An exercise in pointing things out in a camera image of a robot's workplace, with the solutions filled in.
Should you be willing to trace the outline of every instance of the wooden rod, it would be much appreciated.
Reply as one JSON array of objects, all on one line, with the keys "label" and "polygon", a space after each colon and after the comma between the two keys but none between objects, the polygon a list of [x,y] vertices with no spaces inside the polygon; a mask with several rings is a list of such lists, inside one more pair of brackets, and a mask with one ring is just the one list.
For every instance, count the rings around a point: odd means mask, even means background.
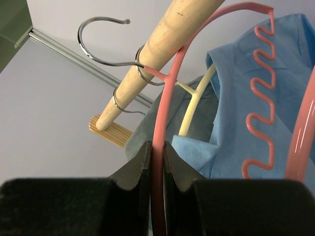
[{"label": "wooden rod", "polygon": [[[224,0],[173,0],[143,47],[139,62],[161,70],[223,2]],[[153,78],[145,71],[142,73],[149,80]],[[146,85],[135,66],[132,66],[116,91],[119,106],[126,108]],[[96,122],[96,128],[107,129],[120,113],[112,98]]]}]

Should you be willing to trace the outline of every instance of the silver wire hanger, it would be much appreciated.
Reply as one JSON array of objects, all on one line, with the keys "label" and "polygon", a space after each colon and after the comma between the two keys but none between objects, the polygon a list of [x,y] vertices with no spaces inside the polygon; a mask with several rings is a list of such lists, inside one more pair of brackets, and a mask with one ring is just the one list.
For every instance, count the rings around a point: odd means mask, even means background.
[{"label": "silver wire hanger", "polygon": [[108,65],[108,66],[127,66],[127,65],[136,65],[139,66],[141,68],[144,68],[144,65],[138,62],[134,62],[134,61],[125,61],[125,62],[109,62],[109,61],[105,61],[102,60],[96,56],[94,56],[88,49],[87,47],[84,45],[83,43],[83,39],[82,39],[82,33],[83,33],[83,29],[90,23],[94,22],[94,21],[109,21],[109,22],[114,22],[117,24],[130,24],[130,19],[125,19],[123,21],[115,19],[115,18],[111,18],[111,17],[103,17],[103,16],[96,16],[96,17],[92,17],[87,19],[86,21],[84,21],[78,30],[78,41],[79,41],[79,45],[81,47],[81,49],[83,50],[83,52],[92,60],[102,64],[102,65]]},{"label": "silver wire hanger", "polygon": [[[137,51],[137,53],[136,53],[136,57],[135,57],[135,59],[134,59],[135,62],[139,62],[139,55],[140,55],[140,52],[141,52],[141,50],[143,49],[143,47],[144,47],[144,44],[138,49],[138,51]],[[137,68],[137,71],[138,71],[139,76],[140,76],[145,82],[147,82],[148,84],[153,85],[153,86],[165,85],[164,82],[162,82],[162,83],[155,83],[155,82],[153,82],[153,81],[148,80],[148,79],[142,74],[142,72],[141,72],[141,70],[140,70],[140,67],[136,65],[136,68]]]},{"label": "silver wire hanger", "polygon": [[114,89],[114,92],[113,92],[113,100],[114,100],[114,104],[115,104],[115,106],[119,109],[119,110],[121,110],[122,112],[126,112],[126,113],[140,113],[140,114],[142,114],[142,115],[146,115],[144,112],[142,112],[142,111],[128,111],[128,110],[124,110],[123,108],[121,108],[120,106],[118,106],[118,104],[117,104],[117,101],[116,101],[116,90],[117,90],[117,88],[118,87],[116,87],[115,89]]},{"label": "silver wire hanger", "polygon": [[[82,49],[82,51],[89,57],[91,58],[92,60],[100,63],[100,64],[103,64],[103,65],[108,65],[108,66],[128,66],[128,65],[135,65],[137,67],[137,71],[138,71],[138,74],[140,75],[140,77],[146,81],[147,83],[151,84],[151,85],[155,85],[157,83],[154,83],[154,82],[151,82],[149,81],[140,71],[140,67],[141,68],[144,68],[144,65],[139,63],[139,54],[140,54],[140,51],[142,50],[143,46],[139,48],[139,50],[137,51],[137,54],[136,54],[136,62],[133,62],[133,61],[126,61],[126,62],[109,62],[109,61],[105,61],[105,60],[102,60],[96,56],[94,56],[88,49],[87,47],[84,45],[84,42],[83,42],[83,39],[82,39],[82,33],[83,33],[83,29],[90,23],[94,22],[94,21],[109,21],[109,22],[113,22],[113,23],[117,23],[117,24],[130,24],[130,19],[126,19],[126,20],[118,20],[118,19],[115,19],[115,18],[111,18],[111,17],[92,17],[92,18],[89,18],[87,20],[85,20],[79,27],[79,30],[78,30],[78,41],[79,41],[79,45]],[[113,100],[114,100],[114,104],[115,106],[121,110],[122,112],[125,112],[125,113],[140,113],[142,115],[146,115],[144,112],[142,111],[128,111],[128,110],[124,110],[122,109],[118,104],[117,104],[117,101],[116,101],[116,90],[117,90],[117,87],[114,89],[114,92],[113,92]]]}]

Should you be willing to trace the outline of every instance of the wooden base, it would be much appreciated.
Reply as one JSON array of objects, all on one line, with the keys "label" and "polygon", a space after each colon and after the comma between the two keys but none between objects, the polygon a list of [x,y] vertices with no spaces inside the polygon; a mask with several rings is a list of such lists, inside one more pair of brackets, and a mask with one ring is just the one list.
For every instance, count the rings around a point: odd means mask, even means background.
[{"label": "wooden base", "polygon": [[132,132],[114,122],[106,130],[99,131],[96,128],[96,122],[98,121],[99,117],[100,115],[96,115],[92,117],[89,123],[89,129],[93,133],[101,136],[102,138],[108,141],[111,141],[112,143],[120,146],[121,148],[124,148],[125,143],[128,141],[128,139],[132,135]]}]

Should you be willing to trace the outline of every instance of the blue shirt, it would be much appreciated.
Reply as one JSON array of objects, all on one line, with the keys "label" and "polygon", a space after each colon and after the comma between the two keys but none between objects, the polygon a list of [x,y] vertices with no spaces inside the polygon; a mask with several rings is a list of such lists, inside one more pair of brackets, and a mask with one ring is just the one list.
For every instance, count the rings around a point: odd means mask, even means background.
[{"label": "blue shirt", "polygon": [[[196,90],[203,76],[187,83]],[[145,141],[153,140],[154,126],[157,119],[158,107],[162,93],[156,98],[146,116],[125,144],[125,154],[132,159]],[[191,100],[191,94],[179,85],[174,87],[170,109],[167,115],[165,140],[172,142],[174,134],[178,134]],[[209,83],[203,92],[192,118],[187,137],[207,142],[212,133],[213,121],[216,117],[219,101]]]},{"label": "blue shirt", "polygon": [[[270,30],[270,20],[260,25]],[[295,121],[315,64],[315,32],[305,15],[292,14],[275,19],[275,35],[266,37],[276,46],[276,60],[262,60],[275,70],[276,88],[256,87],[275,103],[275,123],[268,126],[253,119],[252,124],[274,141],[275,166],[266,171],[250,165],[249,174],[252,178],[283,178]],[[256,37],[252,28],[232,43],[208,52],[207,67],[214,63],[217,69],[211,83],[219,99],[210,140],[173,137],[172,146],[179,156],[205,177],[243,178],[241,167],[246,159],[268,163],[267,143],[246,127],[249,113],[270,117],[269,104],[250,88],[253,77],[271,81],[270,73],[254,61],[255,49],[271,54],[271,48]],[[314,148],[310,158],[315,161]],[[305,185],[315,194],[315,165],[311,159]]]}]

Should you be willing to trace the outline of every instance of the blue fabric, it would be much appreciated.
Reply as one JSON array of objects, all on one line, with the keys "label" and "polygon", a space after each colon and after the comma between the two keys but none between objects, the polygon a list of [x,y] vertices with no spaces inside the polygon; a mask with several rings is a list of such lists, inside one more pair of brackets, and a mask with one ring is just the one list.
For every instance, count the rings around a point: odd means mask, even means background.
[{"label": "blue fabric", "polygon": [[[270,29],[270,21],[260,25]],[[256,87],[275,103],[276,117],[272,126],[253,120],[253,126],[275,143],[275,167],[271,171],[249,167],[252,178],[283,178],[295,121],[315,63],[315,32],[305,15],[292,14],[275,20],[275,36],[268,37],[276,46],[277,58],[270,62],[276,72],[276,88]],[[241,167],[248,158],[268,163],[268,145],[252,135],[246,127],[246,116],[258,113],[270,117],[269,105],[253,94],[250,80],[260,77],[270,83],[270,73],[253,59],[255,49],[271,54],[253,28],[235,41],[207,54],[209,67],[217,73],[211,82],[219,107],[209,142],[174,136],[172,146],[179,156],[208,178],[243,178]],[[310,158],[315,161],[314,145]],[[315,194],[315,165],[309,160],[305,185]]]},{"label": "blue fabric", "polygon": [[[187,83],[192,89],[196,89],[203,76]],[[153,139],[154,126],[157,119],[158,107],[162,93],[156,98],[146,116],[125,144],[125,154],[128,160],[132,159],[145,141]],[[178,134],[183,122],[187,107],[191,100],[191,94],[179,85],[174,87],[170,109],[167,116],[165,140],[172,142],[174,134]],[[187,137],[208,141],[211,136],[213,121],[216,117],[219,101],[209,83],[203,92],[198,106],[193,115]]]}]

